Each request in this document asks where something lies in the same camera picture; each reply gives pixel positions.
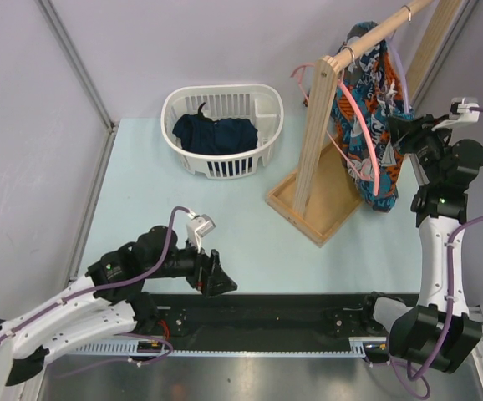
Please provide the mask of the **lilac clothes hanger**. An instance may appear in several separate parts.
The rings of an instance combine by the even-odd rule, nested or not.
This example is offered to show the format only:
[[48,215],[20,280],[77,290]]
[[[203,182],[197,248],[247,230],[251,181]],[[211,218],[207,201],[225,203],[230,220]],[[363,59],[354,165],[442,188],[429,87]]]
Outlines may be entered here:
[[406,75],[405,75],[405,71],[404,71],[404,66],[402,64],[401,58],[399,56],[397,48],[395,47],[395,45],[393,43],[392,38],[387,37],[386,43],[387,43],[388,50],[391,53],[392,58],[394,60],[394,66],[397,70],[397,74],[399,76],[399,81],[401,83],[405,112],[408,113],[408,114],[411,114],[411,113],[414,112],[414,109],[412,108],[410,101],[409,101],[409,90],[408,90]]

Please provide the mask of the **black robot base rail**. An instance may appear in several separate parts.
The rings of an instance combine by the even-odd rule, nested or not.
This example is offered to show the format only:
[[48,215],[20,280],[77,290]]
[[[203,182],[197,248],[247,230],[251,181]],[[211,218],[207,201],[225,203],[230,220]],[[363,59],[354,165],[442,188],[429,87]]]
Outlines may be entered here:
[[155,294],[152,299],[157,312],[137,332],[166,335],[171,344],[239,344],[270,350],[292,343],[297,335],[321,347],[333,338],[387,334],[364,316],[365,293],[227,294],[213,298]]

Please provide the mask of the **colourful patterned shorts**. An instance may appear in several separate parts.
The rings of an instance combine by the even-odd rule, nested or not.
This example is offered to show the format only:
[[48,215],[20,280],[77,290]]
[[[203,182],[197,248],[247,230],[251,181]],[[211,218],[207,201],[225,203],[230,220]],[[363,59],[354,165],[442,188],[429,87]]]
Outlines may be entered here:
[[[388,117],[413,119],[414,112],[404,109],[403,92],[386,39],[358,56],[342,72],[342,81],[359,106],[368,126],[379,164],[379,194],[373,195],[373,182],[360,180],[343,158],[343,167],[361,198],[373,210],[389,212],[399,198],[397,180],[404,162],[390,142]],[[368,146],[358,126],[357,117],[340,88],[337,88],[331,119],[338,146],[357,169],[372,175]]]

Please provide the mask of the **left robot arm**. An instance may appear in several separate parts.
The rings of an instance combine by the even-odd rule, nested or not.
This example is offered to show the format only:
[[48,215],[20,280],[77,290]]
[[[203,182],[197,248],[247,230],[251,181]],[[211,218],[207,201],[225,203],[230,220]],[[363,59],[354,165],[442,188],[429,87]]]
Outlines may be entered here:
[[126,333],[149,336],[161,328],[161,315],[145,281],[183,277],[204,297],[234,292],[217,250],[205,251],[155,226],[136,241],[104,254],[57,296],[13,320],[0,319],[0,345],[11,343],[12,387],[76,348]]

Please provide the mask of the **white plastic basket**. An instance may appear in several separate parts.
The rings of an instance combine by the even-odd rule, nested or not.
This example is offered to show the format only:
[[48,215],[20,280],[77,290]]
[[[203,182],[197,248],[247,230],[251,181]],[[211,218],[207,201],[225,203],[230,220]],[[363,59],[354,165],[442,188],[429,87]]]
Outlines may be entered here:
[[233,180],[270,164],[284,107],[280,94],[265,84],[188,86],[167,96],[160,124],[188,173]]

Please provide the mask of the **navy blue shorts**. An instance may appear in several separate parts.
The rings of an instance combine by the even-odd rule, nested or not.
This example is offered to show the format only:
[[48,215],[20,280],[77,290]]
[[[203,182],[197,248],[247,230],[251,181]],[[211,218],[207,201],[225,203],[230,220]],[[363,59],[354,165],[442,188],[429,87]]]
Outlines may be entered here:
[[199,105],[196,114],[184,114],[175,123],[172,134],[181,148],[198,155],[235,155],[257,147],[257,128],[249,119],[206,117]]

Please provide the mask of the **pink clothes hanger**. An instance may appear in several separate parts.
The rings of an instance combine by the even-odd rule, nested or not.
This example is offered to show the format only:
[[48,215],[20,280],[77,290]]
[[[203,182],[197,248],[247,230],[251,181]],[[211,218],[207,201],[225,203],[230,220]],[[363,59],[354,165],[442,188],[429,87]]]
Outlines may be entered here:
[[[295,78],[297,80],[297,86],[300,88],[301,92],[303,93],[303,97],[305,100],[305,103],[308,104],[309,97],[308,93],[305,91],[303,88],[303,77],[306,71],[306,68],[314,68],[315,65],[313,63],[305,63],[297,66],[291,73],[290,77]],[[366,145],[368,146],[368,153],[369,153],[369,160],[371,164],[371,171],[372,175],[366,175],[366,169],[361,168],[360,170],[355,167],[353,164],[352,160],[349,159],[341,150],[341,148],[338,146],[337,142],[335,139],[330,135],[328,131],[326,131],[328,138],[331,140],[332,144],[335,146],[335,148],[338,150],[339,154],[345,159],[347,165],[353,170],[353,172],[359,177],[360,180],[364,181],[372,181],[373,182],[373,195],[377,196],[379,194],[379,185],[380,185],[380,173],[379,173],[379,164],[377,161],[376,153],[375,153],[375,148],[373,145],[373,142],[371,140],[371,136],[369,133],[368,126],[366,125],[364,116],[357,105],[357,102],[355,101],[354,97],[351,95],[350,91],[348,88],[344,85],[343,81],[341,79],[338,79],[338,87],[342,90],[342,93],[345,95],[347,101],[349,102],[350,106],[353,109],[354,115],[357,117],[357,122],[358,126],[361,129],[361,132],[364,136],[364,140],[366,142]]]

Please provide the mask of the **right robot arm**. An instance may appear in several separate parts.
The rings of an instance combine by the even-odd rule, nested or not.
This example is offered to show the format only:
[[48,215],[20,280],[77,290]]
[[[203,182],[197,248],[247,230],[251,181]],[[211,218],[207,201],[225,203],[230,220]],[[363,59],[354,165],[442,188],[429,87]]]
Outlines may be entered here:
[[461,121],[430,114],[388,120],[391,145],[415,156],[426,175],[411,203],[422,249],[421,285],[413,307],[397,297],[369,294],[359,324],[369,335],[385,330],[389,354],[419,365],[419,373],[427,368],[453,373],[482,337],[465,301],[461,246],[467,191],[483,167],[483,146],[475,140],[450,143],[450,126]]

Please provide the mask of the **wooden clothes rack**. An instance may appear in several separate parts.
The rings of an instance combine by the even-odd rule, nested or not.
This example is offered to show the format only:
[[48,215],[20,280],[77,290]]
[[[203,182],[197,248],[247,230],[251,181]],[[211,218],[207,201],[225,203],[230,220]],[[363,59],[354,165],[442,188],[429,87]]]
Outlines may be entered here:
[[414,118],[466,15],[464,1],[438,1],[414,56],[403,65],[392,38],[427,7],[402,6],[381,23],[354,24],[338,51],[302,64],[292,76],[313,84],[297,169],[267,195],[267,203],[321,246],[363,204],[388,212],[398,200],[403,152],[393,148],[391,117]]

